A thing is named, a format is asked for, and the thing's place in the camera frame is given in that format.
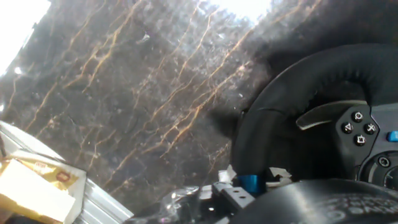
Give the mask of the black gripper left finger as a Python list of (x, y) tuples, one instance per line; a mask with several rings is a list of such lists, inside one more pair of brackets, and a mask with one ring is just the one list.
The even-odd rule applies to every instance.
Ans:
[(211, 185), (186, 186), (167, 194), (159, 202), (124, 221), (125, 224), (202, 224), (229, 223), (254, 197), (234, 185), (232, 167), (219, 171)]

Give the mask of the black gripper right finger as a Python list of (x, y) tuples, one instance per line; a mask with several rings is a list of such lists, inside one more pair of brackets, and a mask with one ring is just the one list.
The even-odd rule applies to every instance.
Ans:
[(293, 183), (292, 175), (286, 169), (278, 167), (270, 167), (269, 169), (274, 180), (266, 182), (268, 189), (275, 189)]

